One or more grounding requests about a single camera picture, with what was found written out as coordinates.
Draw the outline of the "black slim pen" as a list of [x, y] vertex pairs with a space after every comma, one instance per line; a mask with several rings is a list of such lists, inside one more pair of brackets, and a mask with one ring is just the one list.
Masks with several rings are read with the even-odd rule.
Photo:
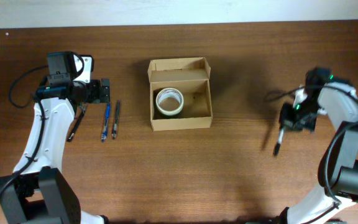
[[72, 142], [72, 140], [74, 139], [76, 131], [79, 128], [79, 125], [81, 124], [82, 119], [85, 116], [87, 106], [88, 105], [80, 105], [79, 106], [80, 107], [80, 115], [79, 115], [79, 117], [77, 117], [74, 127], [71, 129], [71, 131], [67, 137], [67, 142]]

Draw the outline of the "grey black marker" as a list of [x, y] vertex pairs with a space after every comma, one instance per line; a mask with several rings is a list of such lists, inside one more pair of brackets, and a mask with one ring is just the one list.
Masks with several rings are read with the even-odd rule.
[[276, 142], [274, 150], [273, 150], [273, 155], [275, 157], [278, 156], [279, 150], [281, 148], [284, 132], [285, 132], [285, 128], [280, 128], [278, 139], [277, 139], [277, 142]]

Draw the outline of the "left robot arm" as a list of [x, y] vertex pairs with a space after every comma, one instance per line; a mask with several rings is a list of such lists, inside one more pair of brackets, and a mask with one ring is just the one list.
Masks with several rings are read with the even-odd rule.
[[109, 80], [93, 80], [94, 58], [75, 52], [47, 55], [48, 75], [36, 92], [32, 129], [11, 175], [0, 177], [0, 206], [8, 223], [108, 223], [82, 210], [62, 174], [65, 143], [72, 140], [86, 104], [107, 103]]

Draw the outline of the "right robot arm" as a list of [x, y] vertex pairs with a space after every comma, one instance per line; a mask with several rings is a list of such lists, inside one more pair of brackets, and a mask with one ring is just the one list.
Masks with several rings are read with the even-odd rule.
[[303, 86], [288, 92], [293, 103], [283, 104], [276, 156], [286, 131], [314, 131], [318, 115], [326, 115], [335, 135], [318, 167], [318, 183], [299, 203], [285, 208], [277, 223], [326, 223], [335, 214], [358, 203], [358, 98], [348, 80], [328, 68], [306, 73]]

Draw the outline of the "blue ballpoint pen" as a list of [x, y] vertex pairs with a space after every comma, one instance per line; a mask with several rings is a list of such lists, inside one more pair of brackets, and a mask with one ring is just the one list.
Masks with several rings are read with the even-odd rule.
[[101, 134], [101, 142], [105, 142], [107, 135], [108, 135], [108, 124], [109, 124], [109, 117], [111, 112], [111, 103], [107, 103], [105, 115], [104, 115], [104, 121], [103, 121], [103, 131]]

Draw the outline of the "dark grey pen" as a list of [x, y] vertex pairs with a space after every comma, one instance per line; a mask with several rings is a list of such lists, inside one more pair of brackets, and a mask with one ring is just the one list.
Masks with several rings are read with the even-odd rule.
[[117, 138], [117, 129], [118, 129], [118, 124], [119, 124], [120, 110], [121, 110], [121, 101], [117, 100], [116, 110], [115, 110], [115, 115], [114, 115], [114, 123], [113, 123], [112, 134], [111, 134], [113, 140], [115, 140]]

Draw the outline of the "open cardboard box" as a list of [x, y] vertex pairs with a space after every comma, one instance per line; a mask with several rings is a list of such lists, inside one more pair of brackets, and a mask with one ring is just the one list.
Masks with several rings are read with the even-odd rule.
[[154, 131], [209, 128], [211, 67], [204, 57], [151, 60], [150, 122]]

